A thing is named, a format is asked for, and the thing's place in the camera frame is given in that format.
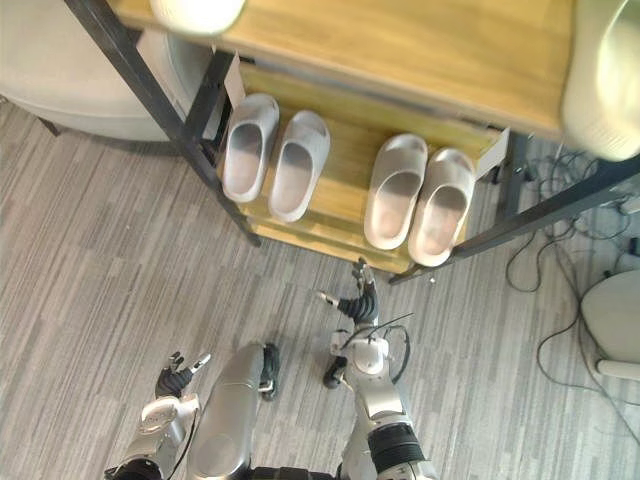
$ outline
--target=black metal frame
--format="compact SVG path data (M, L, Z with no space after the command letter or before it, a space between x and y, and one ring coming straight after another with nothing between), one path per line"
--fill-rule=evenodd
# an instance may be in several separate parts
M221 85L232 56L222 52L212 55L201 87L186 121L182 121L164 91L136 49L135 42L105 0L65 0L67 6L106 55L133 93L169 137L202 181L215 192L220 205L241 229L251 244L260 246L260 238L251 231L246 218L235 203L222 192L215 160L207 156L208 146L201 134L215 107L215 101L225 101Z
M65 2L179 153L189 162L202 181L216 193L218 201L233 221L253 245L259 246L260 239L251 231L246 218L222 192L212 154L216 145L212 149L211 142L201 138L216 101L226 102L221 121L226 122L228 118L229 99L221 94L223 91L221 85L233 57L220 51L213 55L189 114L183 122L138 53L131 36L107 2L105 0L65 0ZM224 125L221 125L214 143L221 141L223 127ZM571 218L584 210L619 198L621 194L616 191L617 185L640 174L640 155L619 163L601 160L598 163L597 173L592 177L518 213L520 187L525 175L527 141L526 136L515 133L510 135L507 158L502 168L503 179L494 226L456 246L444 264L433 268L414 265L406 272L393 276L390 280L392 285L432 272L459 259L505 243L515 236L533 232L558 220Z
M454 247L449 259L437 267L414 265L406 272L394 275L389 283L397 285L411 278L451 265L457 260L471 257L497 247L514 237L534 232L559 220L572 218L593 207L624 196L619 185L640 175L640 155L624 162L598 161L594 175L569 187L553 197L518 213L520 188L525 174L528 137L511 134L507 158L503 163L505 174L501 181L500 200L493 227Z

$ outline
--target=chair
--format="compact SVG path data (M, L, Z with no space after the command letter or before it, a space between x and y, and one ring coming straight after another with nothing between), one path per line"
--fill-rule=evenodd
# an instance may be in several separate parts
M584 320L598 344L603 375L640 381L640 270L595 285L582 299Z

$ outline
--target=slipper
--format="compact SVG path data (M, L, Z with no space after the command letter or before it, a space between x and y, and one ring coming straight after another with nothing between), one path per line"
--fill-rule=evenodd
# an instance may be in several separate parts
M234 202L250 202L260 193L279 119L278 104L264 93L249 95L231 114L222 187Z
M269 195L269 211L283 222L300 219L309 206L327 155L327 124L309 110L294 115L284 132Z
M374 247L391 250L407 237L427 152L425 141L412 133L390 138L378 151L364 216L364 235Z
M409 234L409 255L427 267L444 263L469 211L475 174L462 152L445 148L429 161Z

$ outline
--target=wooden tabletop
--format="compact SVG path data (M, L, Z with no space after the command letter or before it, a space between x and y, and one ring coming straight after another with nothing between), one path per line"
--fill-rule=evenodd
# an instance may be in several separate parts
M148 0L109 0L158 26ZM573 0L247 0L199 41L449 114L561 136Z

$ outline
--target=floor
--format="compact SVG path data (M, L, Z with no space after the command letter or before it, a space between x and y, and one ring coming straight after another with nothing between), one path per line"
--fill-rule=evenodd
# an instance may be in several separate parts
M535 143L529 156L551 148ZM6 103L0 188L0 478L100 478L168 354L213 354L193 383L206 400L251 340L276 342L283 361L281 396L259 410L254 464L335 471L353 400L320 379L330 333L348 322L313 291L354 294L346 262L274 241L250 247L166 146L55 138ZM496 194L478 184L472 230L492 221ZM381 319L414 312L403 388L423 450L443 480L638 479L640 448L610 405L536 368L537 342L571 321L575 302L552 255L539 292L507 286L522 242L433 281L390 287L378 276ZM611 268L610 243L566 243L583 287ZM518 281L533 281L534 257L515 265ZM589 383L575 332L551 341L543 361L558 379ZM638 383L605 385L640 401ZM640 408L619 405L639 432Z

